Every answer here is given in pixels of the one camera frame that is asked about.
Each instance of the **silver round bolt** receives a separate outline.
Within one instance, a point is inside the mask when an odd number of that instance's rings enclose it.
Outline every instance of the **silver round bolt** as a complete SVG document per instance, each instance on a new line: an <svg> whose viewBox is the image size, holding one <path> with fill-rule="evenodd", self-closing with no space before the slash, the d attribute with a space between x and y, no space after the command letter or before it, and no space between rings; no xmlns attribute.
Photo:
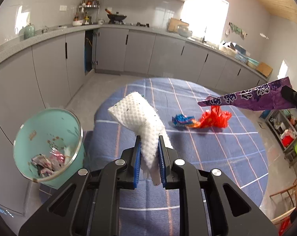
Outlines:
<svg viewBox="0 0 297 236"><path fill-rule="evenodd" d="M80 176L85 176L88 173L88 171L87 169L80 169L78 173Z"/></svg>
<svg viewBox="0 0 297 236"><path fill-rule="evenodd" d="M212 174L215 176L220 176L222 175L222 171L220 171L219 169L213 169Z"/></svg>
<svg viewBox="0 0 297 236"><path fill-rule="evenodd" d="M122 166L125 164L125 161L123 159L118 159L115 161L115 164L118 165L118 166Z"/></svg>
<svg viewBox="0 0 297 236"><path fill-rule="evenodd" d="M178 165L178 166L182 166L182 165L185 164L185 161L182 160L182 159L177 159L177 160L175 160L175 164Z"/></svg>

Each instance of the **granite countertop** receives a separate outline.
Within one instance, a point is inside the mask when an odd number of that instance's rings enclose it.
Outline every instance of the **granite countertop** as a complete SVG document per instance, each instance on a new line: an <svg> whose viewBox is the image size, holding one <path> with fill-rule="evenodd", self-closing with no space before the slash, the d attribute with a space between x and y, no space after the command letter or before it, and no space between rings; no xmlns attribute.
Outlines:
<svg viewBox="0 0 297 236"><path fill-rule="evenodd" d="M264 77L259 72L252 69L251 67L247 66L243 62L237 60L234 57L227 55L226 53L224 53L220 50L217 50L217 49L211 48L207 45L204 45L203 43L201 43L199 41L196 41L196 40L193 40L190 38L185 38L183 36L180 36L179 34L170 33L170 32L167 32L166 30L160 29L160 28L154 28L154 27L148 28L148 27L139 27L139 26L130 26L130 25L109 25L109 24L97 25L96 24L96 25L77 26L77 27L69 26L67 28L49 31L48 33L45 33L45 34L38 34L38 35L35 35L35 36L33 36L29 39L26 39L26 40L22 40L21 37L17 37L17 38L12 39L0 46L0 63L3 62L4 60L6 60L7 58L13 56L14 54L18 53L19 51L26 49L32 45L35 45L39 42L42 42L42 41L45 41L45 40L48 40L48 39L51 39L51 38L54 38L57 36L61 36L63 34L69 34L69 33L78 32L78 31L92 30L92 29L97 29L97 28L122 28L122 29L149 32L149 33L153 33L153 34L161 34L161 35L173 37L176 39L181 39L186 42L201 46L202 48L208 49L212 52L216 52L230 60L233 60L234 62L236 62L236 63L240 64L241 66L247 68L248 70L252 71L256 75L258 75L260 78L268 81L266 77Z"/></svg>

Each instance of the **wall socket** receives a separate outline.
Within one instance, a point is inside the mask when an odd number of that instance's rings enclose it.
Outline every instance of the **wall socket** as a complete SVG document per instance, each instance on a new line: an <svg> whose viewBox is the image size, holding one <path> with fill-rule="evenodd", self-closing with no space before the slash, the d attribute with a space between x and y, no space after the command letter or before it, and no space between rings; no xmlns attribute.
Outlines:
<svg viewBox="0 0 297 236"><path fill-rule="evenodd" d="M60 11L66 11L68 6L66 5L60 5Z"/></svg>

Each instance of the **wooden cutting board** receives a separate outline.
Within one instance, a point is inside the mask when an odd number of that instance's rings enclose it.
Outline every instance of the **wooden cutting board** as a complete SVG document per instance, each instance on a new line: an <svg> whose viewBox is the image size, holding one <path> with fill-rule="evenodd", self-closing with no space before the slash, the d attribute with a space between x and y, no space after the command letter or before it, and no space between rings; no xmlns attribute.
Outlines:
<svg viewBox="0 0 297 236"><path fill-rule="evenodd" d="M168 31L177 33L178 25L189 26L188 23L182 22L180 19L171 18L168 25Z"/></svg>
<svg viewBox="0 0 297 236"><path fill-rule="evenodd" d="M265 77L268 77L271 74L273 68L268 66L264 62L260 62L259 65L257 66L256 70L259 71L260 73L262 73Z"/></svg>

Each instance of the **purple package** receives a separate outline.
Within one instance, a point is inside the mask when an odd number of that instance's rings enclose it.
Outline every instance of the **purple package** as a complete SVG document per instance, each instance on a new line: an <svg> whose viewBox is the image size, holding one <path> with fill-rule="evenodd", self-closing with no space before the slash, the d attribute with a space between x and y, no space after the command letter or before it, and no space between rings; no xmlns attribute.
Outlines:
<svg viewBox="0 0 297 236"><path fill-rule="evenodd" d="M253 111L294 108L295 106L281 95L281 89L285 85L292 87L288 77L268 82L249 90L226 94L218 98L208 96L205 100L198 102L198 105L202 107L232 105Z"/></svg>

